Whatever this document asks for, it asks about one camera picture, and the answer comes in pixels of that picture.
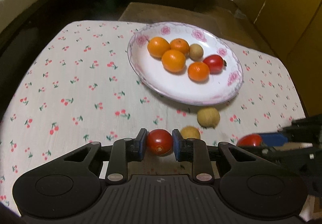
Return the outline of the red tomato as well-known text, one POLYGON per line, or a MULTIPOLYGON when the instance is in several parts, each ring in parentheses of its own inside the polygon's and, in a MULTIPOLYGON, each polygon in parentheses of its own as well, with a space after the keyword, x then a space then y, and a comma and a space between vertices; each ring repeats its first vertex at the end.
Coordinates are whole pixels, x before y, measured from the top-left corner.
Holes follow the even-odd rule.
POLYGON ((261 146, 262 137, 259 134, 250 134, 238 140, 237 146, 261 146))
POLYGON ((147 135, 146 145, 157 156, 164 156, 172 151, 172 135, 164 129, 152 130, 147 135))
POLYGON ((210 70, 211 74, 219 74, 226 67, 226 61, 220 55, 209 55, 203 61, 210 70))

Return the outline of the yellow longan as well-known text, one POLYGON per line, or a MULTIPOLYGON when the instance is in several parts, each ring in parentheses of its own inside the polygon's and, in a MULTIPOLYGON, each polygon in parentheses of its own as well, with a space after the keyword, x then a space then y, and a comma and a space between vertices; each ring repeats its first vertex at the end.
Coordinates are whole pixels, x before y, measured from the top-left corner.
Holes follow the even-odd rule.
POLYGON ((186 126, 180 131, 182 138, 189 139, 201 139, 201 134, 199 130, 193 126, 186 126))
POLYGON ((197 112, 197 121, 201 127, 215 128, 220 122, 219 111, 214 107, 205 107, 197 112))

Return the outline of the orange mandarin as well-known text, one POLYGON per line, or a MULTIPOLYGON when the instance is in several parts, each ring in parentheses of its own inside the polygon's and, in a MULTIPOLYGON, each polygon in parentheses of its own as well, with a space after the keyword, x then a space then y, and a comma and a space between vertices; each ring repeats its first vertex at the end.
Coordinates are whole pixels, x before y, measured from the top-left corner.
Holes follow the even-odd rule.
POLYGON ((181 72, 186 65, 185 55, 175 49, 166 51, 161 58, 165 70, 171 73, 181 72))
POLYGON ((194 62, 188 67, 188 77, 195 82, 204 82, 210 74, 209 67, 203 62, 194 62))
POLYGON ((188 42, 182 38, 176 38, 170 42, 170 48, 180 51, 184 55, 189 54, 190 46, 188 42))
POLYGON ((152 57, 160 59, 166 51, 171 49, 171 47, 166 39, 154 37, 149 40, 147 49, 152 57))

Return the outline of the brown longan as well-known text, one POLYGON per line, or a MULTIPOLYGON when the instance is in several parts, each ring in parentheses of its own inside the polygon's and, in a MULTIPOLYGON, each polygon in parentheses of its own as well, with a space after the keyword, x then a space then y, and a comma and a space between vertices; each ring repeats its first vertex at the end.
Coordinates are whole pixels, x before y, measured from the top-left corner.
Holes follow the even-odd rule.
POLYGON ((194 61, 199 61, 204 55, 204 50, 201 45, 192 44, 189 49, 189 57, 194 61))

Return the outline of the white floral plate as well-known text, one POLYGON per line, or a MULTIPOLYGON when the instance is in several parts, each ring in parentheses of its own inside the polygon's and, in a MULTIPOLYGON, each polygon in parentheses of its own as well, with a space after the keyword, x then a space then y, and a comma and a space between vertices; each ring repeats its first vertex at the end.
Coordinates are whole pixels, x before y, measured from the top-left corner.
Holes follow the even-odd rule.
POLYGON ((237 55, 222 39, 186 23, 160 22, 145 25, 129 40, 127 53, 132 69, 146 86, 180 103, 194 106, 225 103, 238 94, 244 79, 237 55), (184 69, 171 73, 159 59, 148 52, 148 42, 154 37, 162 37, 168 42, 182 38, 190 45, 198 44, 204 50, 204 57, 221 55, 226 66, 219 74, 210 74, 205 81, 195 82, 188 76, 188 67, 193 60, 187 57, 184 69))

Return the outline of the cherry print tablecloth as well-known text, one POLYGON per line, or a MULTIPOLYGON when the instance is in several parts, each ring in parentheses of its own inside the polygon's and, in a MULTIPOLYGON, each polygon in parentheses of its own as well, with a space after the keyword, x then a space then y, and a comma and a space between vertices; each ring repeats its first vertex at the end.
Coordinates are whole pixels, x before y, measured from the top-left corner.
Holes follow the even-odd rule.
MULTIPOLYGON (((198 127, 197 108, 146 87, 127 57, 142 23, 82 21, 65 26, 42 50, 1 121, 1 203, 12 211, 12 187, 25 172, 93 141, 111 145, 147 130, 198 127)), ((213 53, 233 51, 244 73, 237 96, 217 107, 216 128, 200 129, 209 145, 276 131, 304 111, 291 77, 275 57, 216 40, 213 53)))

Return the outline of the brown wooden cabinet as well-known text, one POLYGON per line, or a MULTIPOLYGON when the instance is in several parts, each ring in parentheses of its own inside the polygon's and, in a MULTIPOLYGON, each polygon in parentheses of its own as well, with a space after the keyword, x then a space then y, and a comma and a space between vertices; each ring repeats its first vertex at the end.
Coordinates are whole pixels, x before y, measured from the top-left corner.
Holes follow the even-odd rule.
POLYGON ((321 0, 234 0, 287 67, 308 115, 321 113, 321 0))

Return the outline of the dark low wooden table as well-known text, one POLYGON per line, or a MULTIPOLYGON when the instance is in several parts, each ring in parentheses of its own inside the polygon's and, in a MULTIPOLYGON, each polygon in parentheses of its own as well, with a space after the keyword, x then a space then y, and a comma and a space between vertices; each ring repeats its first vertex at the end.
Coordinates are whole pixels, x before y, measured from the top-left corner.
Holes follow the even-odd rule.
POLYGON ((198 6, 195 11, 180 8, 131 2, 119 18, 120 21, 152 24, 181 22, 203 28, 215 36, 247 48, 275 56, 270 46, 239 8, 198 6))

